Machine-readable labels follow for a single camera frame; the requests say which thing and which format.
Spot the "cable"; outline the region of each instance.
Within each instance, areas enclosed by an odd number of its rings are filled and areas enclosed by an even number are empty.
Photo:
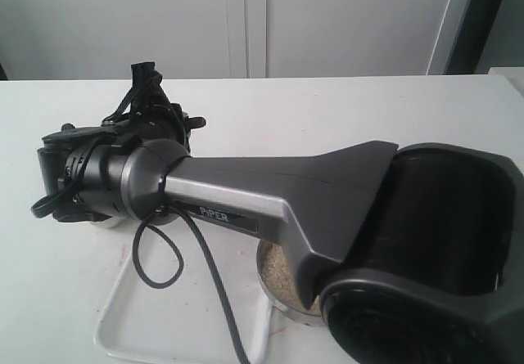
[[[171,213],[176,213],[180,216],[181,219],[184,220],[184,222],[189,226],[189,229],[191,229],[191,232],[196,238],[196,241],[198,242],[200,248],[202,249],[202,253],[204,254],[204,258],[206,259],[207,266],[210,269],[211,277],[213,278],[213,282],[215,283],[216,291],[219,294],[220,303],[222,304],[222,309],[224,310],[224,315],[226,317],[226,322],[228,323],[229,328],[229,334],[231,335],[231,340],[233,342],[233,348],[235,349],[235,353],[237,354],[238,361],[241,364],[250,364],[249,359],[246,355],[246,350],[244,349],[242,345],[242,340],[240,338],[240,333],[238,332],[237,322],[235,321],[235,316],[233,315],[233,310],[231,308],[231,303],[229,302],[228,294],[226,293],[226,289],[224,288],[224,283],[222,282],[222,278],[219,274],[219,269],[216,267],[215,260],[213,259],[213,255],[211,254],[210,247],[207,245],[206,239],[202,235],[202,232],[198,228],[198,226],[195,224],[195,222],[192,220],[192,218],[182,209],[177,208],[176,206],[171,206],[169,208],[169,211]],[[176,246],[176,244],[159,228],[154,227],[149,224],[151,221],[151,217],[147,218],[146,220],[142,221],[140,226],[138,227],[137,231],[135,232],[135,236],[133,239],[133,251],[132,251],[132,257],[133,257],[133,265],[135,269],[137,270],[138,276],[146,283],[146,285],[150,286],[151,288],[155,289],[164,289],[168,286],[171,286],[173,283],[176,282],[182,275],[183,271],[183,257],[180,253],[180,250]],[[138,247],[140,244],[140,239],[142,237],[142,234],[144,230],[148,228],[154,231],[158,236],[160,236],[164,241],[173,249],[174,253],[176,254],[178,258],[178,270],[172,276],[169,280],[166,282],[155,282],[151,278],[149,278],[146,273],[144,272],[142,265],[140,264],[140,259],[138,257]]]

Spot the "cabinet door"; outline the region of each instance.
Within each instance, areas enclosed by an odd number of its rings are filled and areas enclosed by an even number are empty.
[[[12,79],[246,76],[244,0],[0,0],[0,61]]]
[[[468,0],[247,2],[251,76],[315,77],[443,73]]]

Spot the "white cabinet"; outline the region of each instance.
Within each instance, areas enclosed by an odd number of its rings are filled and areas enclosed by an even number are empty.
[[[468,0],[0,0],[13,79],[439,74]]]

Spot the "black motor housing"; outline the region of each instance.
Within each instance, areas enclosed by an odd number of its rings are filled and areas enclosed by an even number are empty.
[[[523,196],[505,157],[399,151],[344,266],[321,284],[337,342],[363,364],[523,362]]]

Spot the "white table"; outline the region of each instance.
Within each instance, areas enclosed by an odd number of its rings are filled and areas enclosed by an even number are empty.
[[[37,220],[29,207],[43,195],[40,137],[65,122],[97,125],[129,86],[0,83],[1,363],[116,362],[93,345],[93,330],[129,253],[131,229]],[[448,142],[524,162],[524,98],[496,75],[168,80],[163,87],[191,115],[208,119],[192,136],[196,156],[314,155],[382,139]]]

